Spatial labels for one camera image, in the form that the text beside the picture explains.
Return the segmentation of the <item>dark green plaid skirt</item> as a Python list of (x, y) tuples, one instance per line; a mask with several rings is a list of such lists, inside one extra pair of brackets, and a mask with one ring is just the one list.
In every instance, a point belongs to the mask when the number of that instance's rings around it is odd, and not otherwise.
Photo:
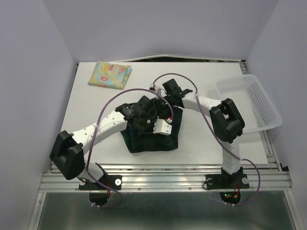
[(182, 122), (183, 110), (173, 107), (174, 121), (169, 136), (162, 134), (138, 134), (134, 128), (121, 131), (126, 147), (130, 153), (171, 151), (178, 148), (178, 135)]

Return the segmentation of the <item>pastel floral skirt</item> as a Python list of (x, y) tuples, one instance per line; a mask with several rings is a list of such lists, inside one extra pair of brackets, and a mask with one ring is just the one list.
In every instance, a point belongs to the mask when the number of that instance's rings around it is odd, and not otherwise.
[(131, 73), (131, 66), (98, 61), (88, 85), (123, 90)]

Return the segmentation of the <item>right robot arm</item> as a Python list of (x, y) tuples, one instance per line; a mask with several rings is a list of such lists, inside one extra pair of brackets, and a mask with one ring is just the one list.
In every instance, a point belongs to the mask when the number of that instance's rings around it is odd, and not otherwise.
[(234, 101), (223, 101), (200, 96), (195, 90), (182, 90), (175, 79), (163, 83), (165, 99), (173, 106), (201, 113), (209, 130), (222, 148), (223, 162), (220, 174), (205, 175), (205, 190), (230, 189), (241, 186), (243, 167), (237, 139), (243, 134), (245, 122)]

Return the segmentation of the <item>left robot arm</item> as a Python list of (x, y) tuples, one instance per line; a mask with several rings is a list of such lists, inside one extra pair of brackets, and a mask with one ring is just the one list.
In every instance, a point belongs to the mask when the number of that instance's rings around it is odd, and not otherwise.
[(118, 191), (121, 177), (112, 177), (97, 163), (91, 163), (95, 145), (122, 131), (136, 131), (137, 134), (153, 134), (162, 119), (158, 113), (157, 98), (143, 96), (136, 103), (124, 103), (106, 117), (81, 129), (58, 133), (49, 158), (66, 180), (77, 178), (85, 186), (95, 190)]

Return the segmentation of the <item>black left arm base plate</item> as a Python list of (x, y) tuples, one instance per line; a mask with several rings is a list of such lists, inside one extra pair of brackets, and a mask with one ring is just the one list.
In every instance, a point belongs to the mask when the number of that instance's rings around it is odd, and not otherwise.
[(121, 175), (104, 175), (99, 183), (80, 179), (78, 189), (89, 192), (89, 202), (92, 207), (103, 209), (120, 205), (123, 201)]

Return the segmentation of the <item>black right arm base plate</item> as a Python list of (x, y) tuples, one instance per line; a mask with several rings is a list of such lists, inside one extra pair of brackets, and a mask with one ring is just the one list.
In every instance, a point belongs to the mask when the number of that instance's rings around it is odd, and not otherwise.
[(241, 190), (248, 189), (249, 180), (246, 174), (238, 178), (226, 174), (208, 174), (202, 183), (203, 189), (220, 190), (219, 196), (224, 204), (238, 205), (241, 199)]

